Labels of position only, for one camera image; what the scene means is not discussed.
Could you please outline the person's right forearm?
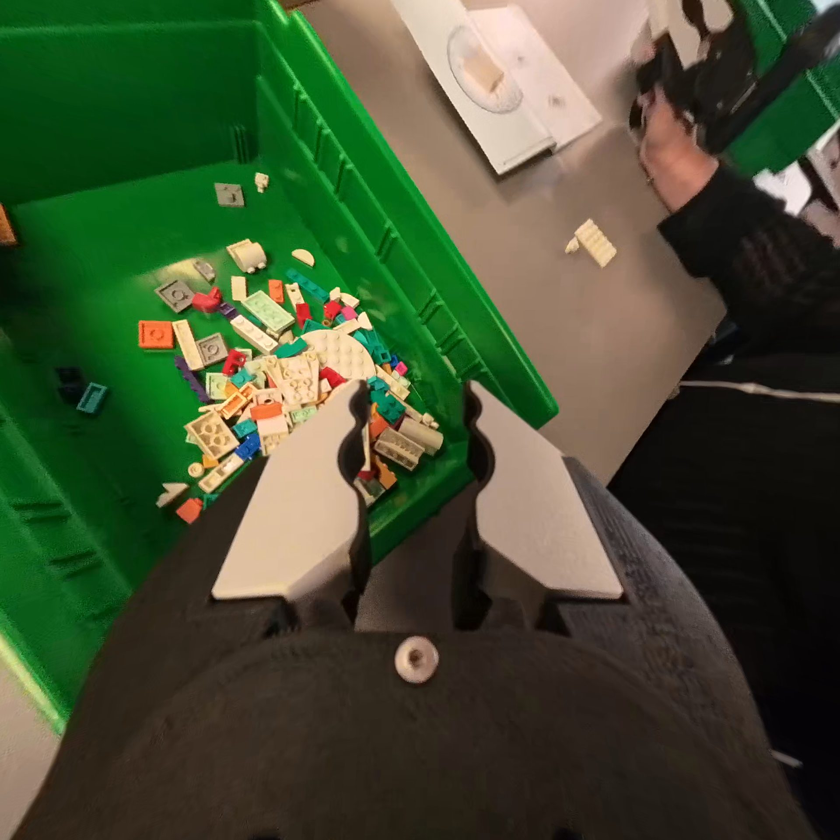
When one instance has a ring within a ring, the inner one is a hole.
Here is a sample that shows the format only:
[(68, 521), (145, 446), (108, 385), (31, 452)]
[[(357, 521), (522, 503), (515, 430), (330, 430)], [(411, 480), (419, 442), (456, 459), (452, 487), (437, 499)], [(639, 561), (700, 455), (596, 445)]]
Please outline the person's right forearm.
[(717, 289), (736, 355), (838, 354), (838, 247), (751, 181), (717, 169), (658, 230)]

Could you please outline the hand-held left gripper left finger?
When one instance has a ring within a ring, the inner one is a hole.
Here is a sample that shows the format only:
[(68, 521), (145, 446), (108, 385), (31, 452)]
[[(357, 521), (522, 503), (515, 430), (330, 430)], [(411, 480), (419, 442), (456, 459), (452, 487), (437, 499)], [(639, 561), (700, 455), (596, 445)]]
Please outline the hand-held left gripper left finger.
[(211, 595), (357, 608), (371, 573), (367, 505), (355, 485), (368, 452), (369, 387), (342, 384), (265, 459)]

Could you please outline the white instruction booklet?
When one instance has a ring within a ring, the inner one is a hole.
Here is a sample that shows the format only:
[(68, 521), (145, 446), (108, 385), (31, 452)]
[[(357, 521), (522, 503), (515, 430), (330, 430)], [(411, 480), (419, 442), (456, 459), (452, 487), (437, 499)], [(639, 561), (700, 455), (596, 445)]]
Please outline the white instruction booklet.
[(497, 175), (601, 124), (602, 115), (519, 5), (392, 5)]

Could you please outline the person's right hand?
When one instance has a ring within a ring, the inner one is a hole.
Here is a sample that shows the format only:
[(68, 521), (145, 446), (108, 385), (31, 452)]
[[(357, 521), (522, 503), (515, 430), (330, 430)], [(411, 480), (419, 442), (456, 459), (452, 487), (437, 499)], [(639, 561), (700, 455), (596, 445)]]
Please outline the person's right hand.
[(675, 213), (706, 187), (720, 162), (699, 147), (694, 130), (660, 85), (641, 93), (637, 103), (642, 110), (640, 165), (663, 205)]

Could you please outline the cream curved lego brick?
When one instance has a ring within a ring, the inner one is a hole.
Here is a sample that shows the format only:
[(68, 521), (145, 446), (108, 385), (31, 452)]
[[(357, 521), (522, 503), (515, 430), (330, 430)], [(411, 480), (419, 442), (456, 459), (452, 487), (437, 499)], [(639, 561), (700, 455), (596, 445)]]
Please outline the cream curved lego brick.
[(253, 275), (267, 268), (268, 258), (262, 245), (249, 238), (226, 247), (230, 258), (240, 271)]

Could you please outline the person's dark pants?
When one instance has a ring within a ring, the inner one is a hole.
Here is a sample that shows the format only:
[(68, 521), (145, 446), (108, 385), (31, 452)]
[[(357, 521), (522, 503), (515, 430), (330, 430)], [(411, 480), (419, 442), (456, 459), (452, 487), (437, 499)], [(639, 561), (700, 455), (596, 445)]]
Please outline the person's dark pants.
[(838, 456), (838, 354), (775, 353), (679, 383), (610, 485), (714, 613), (824, 838), (838, 838)]

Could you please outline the cream rectangular lego plate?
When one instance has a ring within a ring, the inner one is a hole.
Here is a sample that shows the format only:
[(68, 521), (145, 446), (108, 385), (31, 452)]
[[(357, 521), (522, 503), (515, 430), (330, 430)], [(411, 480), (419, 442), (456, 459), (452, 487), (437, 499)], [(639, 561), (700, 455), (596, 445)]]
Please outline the cream rectangular lego plate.
[(592, 257), (601, 269), (606, 268), (616, 257), (617, 250), (613, 242), (591, 218), (587, 218), (575, 230), (574, 238), (577, 245)]

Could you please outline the green plastic bin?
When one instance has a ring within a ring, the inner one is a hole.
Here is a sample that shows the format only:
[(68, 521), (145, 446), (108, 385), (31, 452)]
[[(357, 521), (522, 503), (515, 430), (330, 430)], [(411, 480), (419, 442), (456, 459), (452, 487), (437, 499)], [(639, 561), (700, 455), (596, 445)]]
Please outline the green plastic bin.
[[(255, 173), (269, 176), (259, 194)], [(239, 184), (244, 208), (217, 204)], [(190, 524), (155, 506), (193, 484), (198, 402), (139, 320), (156, 290), (300, 272), (360, 300), (436, 418), (443, 452), (373, 505), (381, 558), (467, 481), (462, 386), (540, 428), (558, 404), (309, 22), (279, 2), (2, 2), (2, 656), (63, 732), (133, 591)], [(267, 268), (236, 267), (249, 238)], [(304, 248), (308, 267), (291, 257)], [(201, 278), (194, 259), (216, 270)], [(110, 394), (62, 401), (54, 369)]]
[[(780, 56), (785, 42), (835, 2), (737, 1), (755, 53), (759, 77)], [(809, 70), (793, 82), (727, 150), (743, 174), (779, 172), (838, 124), (839, 57)]]

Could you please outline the pile of mixed lego pieces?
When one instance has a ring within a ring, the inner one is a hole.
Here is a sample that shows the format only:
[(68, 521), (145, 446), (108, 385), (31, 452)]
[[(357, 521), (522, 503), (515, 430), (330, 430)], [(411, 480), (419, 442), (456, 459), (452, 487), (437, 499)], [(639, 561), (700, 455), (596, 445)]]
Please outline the pile of mixed lego pieces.
[(287, 278), (248, 292), (246, 278), (232, 276), (230, 300), (220, 287), (202, 293), (179, 280), (156, 290), (174, 312), (223, 317), (245, 348), (228, 346), (220, 332), (199, 339), (185, 318), (139, 320), (139, 348), (172, 350), (198, 402), (197, 418), (184, 425), (186, 443), (200, 454), (186, 469), (192, 485), (164, 482), (155, 502), (184, 523), (193, 524), (233, 476), (272, 455), (352, 382), (366, 385), (371, 405), (354, 482), (367, 507), (396, 485), (392, 465), (413, 471), (442, 447), (436, 418), (411, 405), (406, 366), (387, 352), (360, 300), (294, 269)]

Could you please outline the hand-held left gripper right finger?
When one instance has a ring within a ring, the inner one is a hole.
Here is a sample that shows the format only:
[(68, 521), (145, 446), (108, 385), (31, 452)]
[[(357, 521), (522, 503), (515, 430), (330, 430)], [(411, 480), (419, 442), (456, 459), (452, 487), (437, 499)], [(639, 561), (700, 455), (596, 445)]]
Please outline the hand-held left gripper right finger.
[(563, 454), (477, 381), (465, 385), (465, 624), (511, 604), (527, 625), (549, 605), (620, 603), (624, 588)]

